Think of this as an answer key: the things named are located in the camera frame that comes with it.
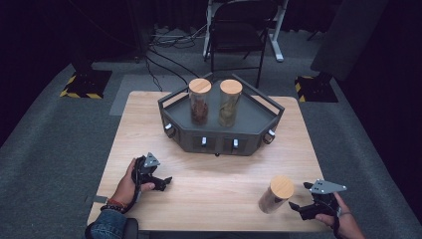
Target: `sleeve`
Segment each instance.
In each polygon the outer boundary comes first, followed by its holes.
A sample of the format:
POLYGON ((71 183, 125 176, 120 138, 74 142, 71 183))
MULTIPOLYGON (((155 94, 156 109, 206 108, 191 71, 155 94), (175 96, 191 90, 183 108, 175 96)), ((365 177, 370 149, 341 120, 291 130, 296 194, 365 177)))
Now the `sleeve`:
POLYGON ((121 239, 126 218, 119 212, 105 209, 91 226, 94 239, 121 239))

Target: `black cable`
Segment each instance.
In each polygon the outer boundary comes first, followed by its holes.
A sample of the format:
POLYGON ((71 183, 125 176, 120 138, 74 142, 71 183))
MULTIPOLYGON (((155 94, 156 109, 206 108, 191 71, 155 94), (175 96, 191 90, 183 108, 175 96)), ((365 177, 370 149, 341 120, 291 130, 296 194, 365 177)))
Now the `black cable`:
POLYGON ((174 39, 165 40, 165 41, 157 41, 157 40, 154 40, 150 45, 151 46, 162 47, 162 48, 175 47, 177 49, 184 49, 184 48, 194 47, 195 46, 195 42, 194 41, 204 32, 204 30, 206 30, 206 26, 207 25, 204 25, 203 27, 201 27, 195 33, 189 34, 189 35, 186 35, 186 36, 176 37, 174 39), (190 46, 187 46, 187 47, 177 47, 176 46, 177 44, 191 44, 191 45, 190 46))
POLYGON ((149 63, 148 63, 148 58, 145 56, 145 65, 146 65, 146 68, 148 69, 148 71, 149 71, 149 74, 152 76, 152 80, 153 80, 153 82, 155 83, 155 85, 156 86, 158 86, 158 89, 162 92, 162 87, 161 87, 161 85, 159 84, 159 80, 158 80, 158 78, 151 72, 151 69, 149 69, 149 63))
POLYGON ((165 70, 167 70, 167 71, 171 72, 172 74, 176 75, 176 76, 177 76, 177 77, 179 77, 181 80, 183 80, 183 82, 184 82, 186 85, 188 85, 188 84, 187 84, 187 82, 186 82, 186 80, 185 80, 184 78, 182 78, 179 74, 177 74, 177 73, 173 72, 172 70, 170 70, 170 69, 168 69, 168 68, 166 68, 166 67, 164 67, 164 66, 161 66, 161 65, 159 65, 158 63, 156 63, 156 62, 152 61, 152 60, 151 60, 148 56, 145 56, 145 58, 146 58, 147 60, 149 60, 151 63, 153 63, 153 64, 157 65, 158 67, 161 67, 161 68, 163 68, 163 69, 165 69, 165 70))
POLYGON ((192 75, 194 75, 195 77, 199 78, 199 76, 198 76, 198 75, 196 75, 194 72, 192 72, 191 70, 187 69, 185 66, 181 65, 180 63, 177 63, 177 62, 175 62, 175 61, 173 61, 173 60, 171 60, 171 59, 169 59, 169 58, 167 58, 167 57, 165 57, 165 56, 163 56, 163 55, 161 55, 161 54, 157 53, 155 50, 149 49, 149 51, 150 51, 151 53, 153 53, 153 54, 157 55, 157 56, 160 56, 160 57, 162 57, 162 58, 164 58, 164 59, 167 59, 168 61, 170 61, 170 62, 172 62, 172 63, 174 63, 174 64, 176 64, 176 65, 180 66, 181 68, 183 68, 183 69, 185 69, 186 71, 190 72, 190 73, 191 73, 192 75))

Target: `white stand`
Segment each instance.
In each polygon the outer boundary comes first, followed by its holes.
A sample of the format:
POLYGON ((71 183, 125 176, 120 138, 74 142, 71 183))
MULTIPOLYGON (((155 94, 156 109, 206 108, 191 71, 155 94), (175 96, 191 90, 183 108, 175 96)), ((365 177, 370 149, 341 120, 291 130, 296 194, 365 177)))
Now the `white stand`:
POLYGON ((282 7, 279 7, 277 24, 276 24, 276 31, 274 34, 269 33, 268 36, 270 38, 271 46, 273 46, 274 54, 276 55, 276 60, 278 62, 282 62, 285 59, 283 58, 282 51, 280 50, 279 43, 277 39, 279 38, 280 28, 282 27, 283 19, 285 18, 286 8, 288 6, 289 0, 285 0, 282 7))

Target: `jar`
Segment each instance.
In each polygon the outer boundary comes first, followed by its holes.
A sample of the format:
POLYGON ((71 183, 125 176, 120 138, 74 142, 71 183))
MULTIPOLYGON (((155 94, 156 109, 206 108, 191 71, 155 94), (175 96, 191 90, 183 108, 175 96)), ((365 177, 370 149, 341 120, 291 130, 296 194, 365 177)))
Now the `jar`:
POLYGON ((286 176, 275 176, 271 179, 270 186, 262 195, 258 205, 264 213, 273 213, 292 197, 294 191, 293 183, 286 176))
POLYGON ((195 124, 208 120, 208 93, 211 83, 206 79, 194 79, 189 83, 190 115, 195 124))
POLYGON ((242 88, 242 84, 236 80, 225 80, 221 83, 218 116, 218 123, 221 126, 233 126, 235 124, 242 88))

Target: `gray carpet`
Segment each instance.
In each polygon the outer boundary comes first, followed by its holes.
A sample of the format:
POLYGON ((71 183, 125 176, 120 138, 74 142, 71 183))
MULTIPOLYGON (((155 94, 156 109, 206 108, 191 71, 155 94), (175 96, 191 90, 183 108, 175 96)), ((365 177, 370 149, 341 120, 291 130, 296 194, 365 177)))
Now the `gray carpet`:
MULTIPOLYGON (((262 92, 296 98, 295 77, 316 74, 310 70, 310 64, 323 34, 307 42, 309 35, 306 32, 281 34, 283 63, 276 62, 268 45, 262 92)), ((209 62, 202 60, 203 40, 195 43, 192 48, 157 48, 157 51, 201 76, 210 71, 209 62)), ((187 80, 194 78, 167 60, 149 53, 148 56, 187 80)), ((254 60, 257 56, 248 58, 248 61, 254 60)), ((93 67, 113 71, 104 99, 59 98, 74 71, 68 66, 52 79, 1 147, 0 238, 82 237, 128 93, 158 91, 143 62, 94 63, 93 67)), ((165 91, 184 84, 156 66, 151 65, 151 71, 165 91)), ((225 78, 230 74, 216 75, 225 78)), ((255 71, 236 74, 255 83, 255 71)), ((339 103, 300 104, 324 178, 348 187, 341 195, 367 238, 421 238, 420 223, 390 178, 338 85, 335 81, 331 81, 331 85, 339 103)), ((142 232, 142 237, 148 234, 151 238, 162 236, 142 232)), ((259 236, 281 238, 286 234, 259 236)), ((331 233, 290 233, 288 236, 333 238, 331 233)), ((195 238, 195 234, 183 236, 188 237, 195 238)))

